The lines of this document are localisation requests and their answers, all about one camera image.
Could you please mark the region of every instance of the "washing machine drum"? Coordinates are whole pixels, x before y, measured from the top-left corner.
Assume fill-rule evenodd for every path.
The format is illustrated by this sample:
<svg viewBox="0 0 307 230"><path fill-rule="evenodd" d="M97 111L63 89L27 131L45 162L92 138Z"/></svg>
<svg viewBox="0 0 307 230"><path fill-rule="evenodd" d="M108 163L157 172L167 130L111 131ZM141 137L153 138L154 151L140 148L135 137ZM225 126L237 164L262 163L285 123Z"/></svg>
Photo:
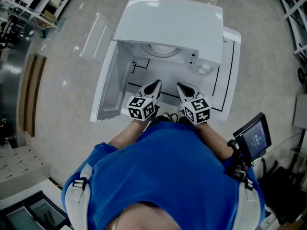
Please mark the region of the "washing machine drum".
<svg viewBox="0 0 307 230"><path fill-rule="evenodd" d="M158 58L172 57L182 51L182 49L180 48L158 45L158 44L142 44L141 46L142 49L145 50L149 55Z"/></svg>

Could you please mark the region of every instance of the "person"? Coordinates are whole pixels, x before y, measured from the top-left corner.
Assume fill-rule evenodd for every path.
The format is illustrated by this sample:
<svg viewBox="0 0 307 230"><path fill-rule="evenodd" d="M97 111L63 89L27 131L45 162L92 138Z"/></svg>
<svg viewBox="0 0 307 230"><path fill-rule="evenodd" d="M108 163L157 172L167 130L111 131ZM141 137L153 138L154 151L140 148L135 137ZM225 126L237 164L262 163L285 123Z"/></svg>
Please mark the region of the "person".
<svg viewBox="0 0 307 230"><path fill-rule="evenodd" d="M238 209L240 182L225 173L233 150L207 123L193 126L186 117L171 122L164 114L132 121L93 152L65 183L93 168L89 230L230 230ZM252 168L247 171L260 201L264 197Z"/></svg>

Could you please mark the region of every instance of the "harness strap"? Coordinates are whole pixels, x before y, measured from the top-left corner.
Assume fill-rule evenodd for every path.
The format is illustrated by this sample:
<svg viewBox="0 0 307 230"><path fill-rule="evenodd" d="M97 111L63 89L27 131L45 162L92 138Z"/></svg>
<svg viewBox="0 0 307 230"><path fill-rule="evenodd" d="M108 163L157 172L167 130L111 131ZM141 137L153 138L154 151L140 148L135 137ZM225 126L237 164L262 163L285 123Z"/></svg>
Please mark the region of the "harness strap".
<svg viewBox="0 0 307 230"><path fill-rule="evenodd" d="M91 189L87 183L92 176L92 167L87 163L81 170L80 179L71 183L65 194L67 215L75 230L87 230L87 209Z"/></svg>
<svg viewBox="0 0 307 230"><path fill-rule="evenodd" d="M234 221L233 230L254 230L259 224L261 206L258 193L246 187L245 182L239 185L238 209Z"/></svg>

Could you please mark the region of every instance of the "gray floor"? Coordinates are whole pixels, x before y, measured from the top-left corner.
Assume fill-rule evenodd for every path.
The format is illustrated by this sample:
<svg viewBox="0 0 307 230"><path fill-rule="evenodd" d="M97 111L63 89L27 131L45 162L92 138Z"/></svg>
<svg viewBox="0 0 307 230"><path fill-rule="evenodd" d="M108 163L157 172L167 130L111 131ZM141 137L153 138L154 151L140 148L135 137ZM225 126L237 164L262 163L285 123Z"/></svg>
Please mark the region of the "gray floor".
<svg viewBox="0 0 307 230"><path fill-rule="evenodd" d="M101 66L78 55L100 12L116 26L128 0L72 0L61 20L39 49L47 61L38 94L36 136L27 137L52 165L52 177L60 183L83 162L95 144L108 142L130 119L90 122L94 92ZM293 41L279 0L218 0L224 9L224 24L242 35L236 91L229 118L210 120L226 139L258 112L269 123L272 146L299 133L291 126L295 96L303 92L297 79L301 66L293 56ZM286 166L289 149L298 137L284 143L266 158Z"/></svg>

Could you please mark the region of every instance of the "white shoulder strap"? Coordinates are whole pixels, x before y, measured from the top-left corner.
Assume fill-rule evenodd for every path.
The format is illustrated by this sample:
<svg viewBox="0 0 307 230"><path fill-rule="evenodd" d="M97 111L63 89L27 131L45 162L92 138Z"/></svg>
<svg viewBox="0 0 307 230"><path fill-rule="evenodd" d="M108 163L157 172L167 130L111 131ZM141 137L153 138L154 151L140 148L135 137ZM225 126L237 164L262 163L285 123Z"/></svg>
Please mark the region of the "white shoulder strap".
<svg viewBox="0 0 307 230"><path fill-rule="evenodd" d="M87 230L87 209L91 188L87 183L92 176L92 167L87 163L81 170L80 179L71 183L65 194L67 215L75 230Z"/></svg>
<svg viewBox="0 0 307 230"><path fill-rule="evenodd" d="M261 207L257 191L246 189L245 183L241 182L233 230L255 230L259 224L260 216Z"/></svg>

